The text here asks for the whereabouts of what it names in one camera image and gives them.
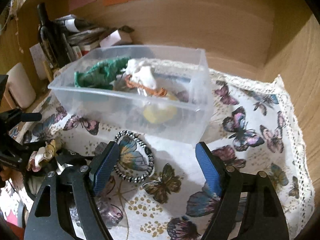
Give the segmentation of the handwritten paper note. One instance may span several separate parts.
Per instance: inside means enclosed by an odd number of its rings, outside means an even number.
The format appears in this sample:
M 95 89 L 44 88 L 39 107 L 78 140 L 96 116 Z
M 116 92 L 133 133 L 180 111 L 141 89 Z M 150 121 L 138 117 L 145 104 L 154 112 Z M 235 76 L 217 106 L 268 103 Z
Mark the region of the handwritten paper note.
M 29 48 L 31 57 L 33 59 L 33 63 L 36 69 L 36 73 L 40 80 L 47 79 L 46 70 L 44 68 L 44 61 L 46 61 L 46 57 L 43 53 L 43 50 L 39 43 L 33 45 Z

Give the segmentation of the butterfly print lace cloth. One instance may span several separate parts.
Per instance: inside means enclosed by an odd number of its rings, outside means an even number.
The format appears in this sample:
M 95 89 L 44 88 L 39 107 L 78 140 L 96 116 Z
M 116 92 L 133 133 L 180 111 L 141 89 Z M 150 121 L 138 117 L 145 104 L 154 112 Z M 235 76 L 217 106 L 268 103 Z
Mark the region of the butterfly print lace cloth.
M 254 83 L 215 71 L 210 77 L 214 113 L 202 141 L 226 165 L 244 173 L 266 172 L 294 239 L 315 203 L 302 132 L 282 79 Z M 89 157 L 100 142 L 115 139 L 120 144 L 118 169 L 133 177 L 148 166 L 142 144 L 151 148 L 155 168 L 146 181 L 129 183 L 112 174 L 98 199 L 100 209 L 110 204 L 117 217 L 106 222 L 115 239 L 199 239 L 204 234 L 217 209 L 217 193 L 209 191 L 193 146 L 163 138 L 165 132 L 182 134 L 186 121 L 195 122 L 192 114 L 177 110 L 158 124 L 148 122 L 151 112 L 129 107 L 124 109 L 124 125 L 113 126 L 67 113 L 54 94 L 37 109 L 41 121 L 10 130 L 17 142 L 59 138 L 66 148 Z

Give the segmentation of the yellow stick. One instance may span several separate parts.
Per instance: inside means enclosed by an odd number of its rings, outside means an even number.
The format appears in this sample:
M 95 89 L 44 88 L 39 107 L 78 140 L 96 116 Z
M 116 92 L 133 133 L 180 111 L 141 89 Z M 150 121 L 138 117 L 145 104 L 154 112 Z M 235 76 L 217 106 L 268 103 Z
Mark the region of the yellow stick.
M 47 79 L 49 83 L 51 83 L 54 79 L 54 75 L 47 61 L 43 61 L 43 67 L 44 71 L 46 72 Z

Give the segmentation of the dark wine bottle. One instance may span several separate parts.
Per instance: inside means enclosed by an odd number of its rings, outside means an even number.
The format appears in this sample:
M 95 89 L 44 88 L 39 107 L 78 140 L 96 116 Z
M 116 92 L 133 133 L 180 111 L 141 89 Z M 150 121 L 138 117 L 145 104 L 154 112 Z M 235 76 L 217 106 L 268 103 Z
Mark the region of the dark wine bottle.
M 52 22 L 47 14 L 45 3 L 37 5 L 40 20 L 38 39 L 40 46 L 54 68 L 62 68 L 70 63 L 60 27 Z

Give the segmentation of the clear plastic container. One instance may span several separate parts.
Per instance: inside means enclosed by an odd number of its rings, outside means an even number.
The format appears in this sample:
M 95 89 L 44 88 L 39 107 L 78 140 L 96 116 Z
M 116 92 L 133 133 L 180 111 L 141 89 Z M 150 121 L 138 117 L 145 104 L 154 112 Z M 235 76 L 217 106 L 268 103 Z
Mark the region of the clear plastic container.
M 109 61 L 121 66 L 110 89 L 76 87 L 76 74 Z M 200 141 L 213 113 L 203 49 L 97 48 L 66 66 L 48 87 L 69 114 L 190 145 Z

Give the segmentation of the stack of papers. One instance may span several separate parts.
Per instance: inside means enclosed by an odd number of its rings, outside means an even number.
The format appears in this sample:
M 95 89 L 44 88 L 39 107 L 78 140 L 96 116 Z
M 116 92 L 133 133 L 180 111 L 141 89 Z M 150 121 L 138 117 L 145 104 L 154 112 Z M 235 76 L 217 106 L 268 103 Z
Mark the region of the stack of papers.
M 65 40 L 76 57 L 85 56 L 100 46 L 100 41 L 110 32 L 109 27 L 99 26 L 89 20 L 69 14 L 54 20 L 64 33 Z

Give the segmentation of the yellow white felt ball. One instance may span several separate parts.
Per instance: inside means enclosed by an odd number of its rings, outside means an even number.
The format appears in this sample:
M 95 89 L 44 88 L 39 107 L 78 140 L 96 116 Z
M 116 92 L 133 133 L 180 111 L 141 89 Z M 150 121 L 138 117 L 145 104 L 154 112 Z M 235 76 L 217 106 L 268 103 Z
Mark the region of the yellow white felt ball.
M 168 104 L 145 105 L 144 118 L 151 124 L 162 124 L 171 120 L 177 114 L 177 107 Z

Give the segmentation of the small pink white box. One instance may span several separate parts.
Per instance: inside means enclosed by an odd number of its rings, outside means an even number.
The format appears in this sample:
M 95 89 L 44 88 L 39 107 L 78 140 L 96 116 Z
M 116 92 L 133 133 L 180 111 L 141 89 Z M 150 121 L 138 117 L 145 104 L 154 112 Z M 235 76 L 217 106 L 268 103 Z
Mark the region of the small pink white box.
M 132 39 L 130 34 L 121 30 L 116 30 L 107 37 L 103 38 L 99 44 L 101 48 L 121 46 L 132 44 Z

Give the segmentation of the floral fabric scrunchie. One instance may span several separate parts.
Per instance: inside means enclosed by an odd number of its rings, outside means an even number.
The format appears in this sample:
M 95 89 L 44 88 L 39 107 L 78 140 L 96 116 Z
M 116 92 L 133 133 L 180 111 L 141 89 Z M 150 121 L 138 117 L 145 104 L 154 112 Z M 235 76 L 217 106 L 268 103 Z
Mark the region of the floral fabric scrunchie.
M 45 142 L 45 146 L 34 151 L 28 161 L 27 171 L 39 172 L 46 164 L 49 163 L 62 147 L 62 141 L 59 138 Z

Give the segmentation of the black white braided hairband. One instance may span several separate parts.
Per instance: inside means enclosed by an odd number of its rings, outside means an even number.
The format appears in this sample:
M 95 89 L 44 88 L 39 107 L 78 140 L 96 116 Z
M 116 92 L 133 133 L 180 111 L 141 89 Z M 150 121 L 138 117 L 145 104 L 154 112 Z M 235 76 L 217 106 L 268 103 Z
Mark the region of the black white braided hairband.
M 154 170 L 154 155 L 140 137 L 128 130 L 120 131 L 114 137 L 120 154 L 114 171 L 118 177 L 129 183 L 141 183 L 149 178 Z

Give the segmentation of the white drawstring pouch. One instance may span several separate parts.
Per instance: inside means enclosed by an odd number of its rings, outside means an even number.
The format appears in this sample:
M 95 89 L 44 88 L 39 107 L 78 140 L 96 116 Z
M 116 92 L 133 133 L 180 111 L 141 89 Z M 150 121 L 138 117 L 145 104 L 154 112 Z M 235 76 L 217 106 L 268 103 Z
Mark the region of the white drawstring pouch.
M 138 89 L 144 95 L 157 94 L 157 82 L 154 68 L 143 59 L 130 59 L 125 69 L 125 85 L 129 89 Z

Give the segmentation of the beige cylindrical cup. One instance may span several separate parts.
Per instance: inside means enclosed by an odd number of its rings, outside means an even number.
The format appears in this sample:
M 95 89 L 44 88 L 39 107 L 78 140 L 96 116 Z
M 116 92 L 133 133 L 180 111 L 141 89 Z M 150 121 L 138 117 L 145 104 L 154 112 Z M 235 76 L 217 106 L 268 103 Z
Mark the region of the beige cylindrical cup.
M 20 107 L 28 108 L 36 99 L 36 93 L 29 78 L 19 62 L 7 72 L 8 81 L 6 84 L 4 98 L 11 109 Z

